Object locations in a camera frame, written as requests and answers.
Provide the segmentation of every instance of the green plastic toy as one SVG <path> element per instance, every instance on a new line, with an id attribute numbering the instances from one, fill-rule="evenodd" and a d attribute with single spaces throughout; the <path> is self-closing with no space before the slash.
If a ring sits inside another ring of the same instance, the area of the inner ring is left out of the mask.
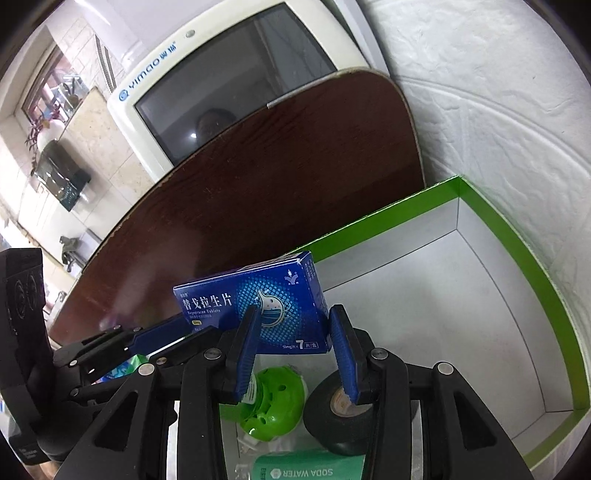
<path id="1" fill-rule="evenodd" d="M 289 366 L 266 368 L 255 379 L 254 404 L 220 406 L 221 416 L 239 423 L 255 440 L 249 442 L 252 444 L 270 442 L 292 431 L 300 422 L 306 402 L 306 384 Z"/>

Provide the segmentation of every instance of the black electrical tape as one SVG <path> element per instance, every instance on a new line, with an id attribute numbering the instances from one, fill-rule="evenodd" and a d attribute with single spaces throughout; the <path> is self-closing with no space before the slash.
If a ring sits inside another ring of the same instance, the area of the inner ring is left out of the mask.
<path id="1" fill-rule="evenodd" d="M 308 432 L 329 452 L 337 455 L 365 455 L 369 446 L 373 406 L 354 406 L 360 411 L 354 416 L 337 415 L 335 402 L 340 397 L 342 384 L 336 371 L 312 392 L 304 407 L 304 425 Z"/>

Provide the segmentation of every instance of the brown tabletop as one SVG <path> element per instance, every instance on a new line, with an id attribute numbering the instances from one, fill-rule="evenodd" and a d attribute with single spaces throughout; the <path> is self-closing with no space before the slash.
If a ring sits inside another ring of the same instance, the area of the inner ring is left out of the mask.
<path id="1" fill-rule="evenodd" d="M 60 344 L 180 311 L 172 288 L 277 257 L 424 187 L 388 78 L 336 73 L 262 108 L 158 182 L 92 257 L 51 328 Z"/>

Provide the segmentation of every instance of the white monitor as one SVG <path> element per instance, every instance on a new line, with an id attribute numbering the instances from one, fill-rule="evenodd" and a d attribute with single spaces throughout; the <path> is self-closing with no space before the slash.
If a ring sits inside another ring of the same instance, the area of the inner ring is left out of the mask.
<path id="1" fill-rule="evenodd" d="M 337 70 L 367 66 L 320 0 L 225 0 L 153 50 L 108 107 L 157 181 L 258 108 Z"/>

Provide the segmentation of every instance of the blue medicine box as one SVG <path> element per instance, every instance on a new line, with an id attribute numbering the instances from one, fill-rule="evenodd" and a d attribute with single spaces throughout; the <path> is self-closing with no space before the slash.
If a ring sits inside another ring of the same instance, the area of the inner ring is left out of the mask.
<path id="1" fill-rule="evenodd" d="M 326 353 L 328 308 L 311 252 L 286 255 L 174 288 L 195 331 L 236 328 L 250 305 L 262 311 L 257 353 Z"/>

